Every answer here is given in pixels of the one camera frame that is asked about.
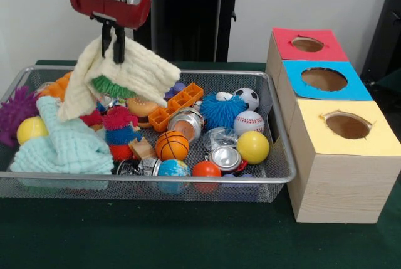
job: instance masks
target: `red square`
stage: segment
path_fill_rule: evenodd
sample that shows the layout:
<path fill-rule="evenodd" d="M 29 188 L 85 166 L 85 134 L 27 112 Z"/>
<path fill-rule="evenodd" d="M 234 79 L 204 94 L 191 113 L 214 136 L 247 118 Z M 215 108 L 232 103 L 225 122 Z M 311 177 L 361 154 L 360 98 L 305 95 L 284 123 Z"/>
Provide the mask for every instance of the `red square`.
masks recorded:
<path fill-rule="evenodd" d="M 282 60 L 349 61 L 330 30 L 273 28 Z"/>

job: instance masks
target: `blue square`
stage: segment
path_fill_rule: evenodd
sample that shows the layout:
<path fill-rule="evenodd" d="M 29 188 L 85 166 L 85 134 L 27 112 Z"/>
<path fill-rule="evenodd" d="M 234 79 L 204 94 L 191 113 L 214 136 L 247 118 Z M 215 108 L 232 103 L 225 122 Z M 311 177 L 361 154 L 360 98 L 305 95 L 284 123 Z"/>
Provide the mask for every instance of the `blue square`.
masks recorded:
<path fill-rule="evenodd" d="M 372 100 L 368 90 L 349 62 L 301 60 L 286 60 L 283 62 L 289 82 L 295 93 L 300 97 L 318 100 Z M 304 71 L 317 68 L 341 74 L 346 79 L 347 84 L 342 89 L 326 91 L 306 83 L 302 77 Z"/>

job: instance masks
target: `light blue towel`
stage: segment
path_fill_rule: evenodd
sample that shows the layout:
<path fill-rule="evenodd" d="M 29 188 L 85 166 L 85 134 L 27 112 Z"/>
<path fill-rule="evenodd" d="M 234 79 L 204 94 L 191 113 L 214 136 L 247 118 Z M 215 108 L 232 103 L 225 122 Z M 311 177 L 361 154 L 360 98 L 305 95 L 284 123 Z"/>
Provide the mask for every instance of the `light blue towel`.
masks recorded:
<path fill-rule="evenodd" d="M 94 130 L 81 119 L 59 122 L 55 98 L 41 97 L 36 106 L 49 136 L 23 144 L 11 164 L 13 172 L 111 174 L 110 149 Z"/>

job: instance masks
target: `white wall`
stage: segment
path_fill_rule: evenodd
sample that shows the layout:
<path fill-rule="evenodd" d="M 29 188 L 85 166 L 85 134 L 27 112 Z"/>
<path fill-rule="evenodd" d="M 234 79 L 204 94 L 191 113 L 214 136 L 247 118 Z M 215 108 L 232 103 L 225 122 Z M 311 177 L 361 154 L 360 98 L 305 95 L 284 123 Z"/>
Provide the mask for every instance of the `white wall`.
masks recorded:
<path fill-rule="evenodd" d="M 229 61 L 266 61 L 273 26 L 333 29 L 361 69 L 383 0 L 237 0 Z M 0 95 L 38 59 L 77 59 L 100 25 L 69 0 L 0 0 Z"/>
<path fill-rule="evenodd" d="M 229 61 L 266 61 L 274 26 L 332 29 L 361 71 L 384 0 L 237 0 Z"/>

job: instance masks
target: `yellow square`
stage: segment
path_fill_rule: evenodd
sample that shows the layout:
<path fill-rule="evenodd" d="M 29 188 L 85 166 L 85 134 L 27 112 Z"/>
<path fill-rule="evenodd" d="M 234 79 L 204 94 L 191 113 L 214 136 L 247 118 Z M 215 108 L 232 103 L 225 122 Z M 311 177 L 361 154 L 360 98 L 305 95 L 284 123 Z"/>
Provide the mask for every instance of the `yellow square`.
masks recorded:
<path fill-rule="evenodd" d="M 298 105 L 317 154 L 401 156 L 398 138 L 373 101 L 299 99 Z"/>

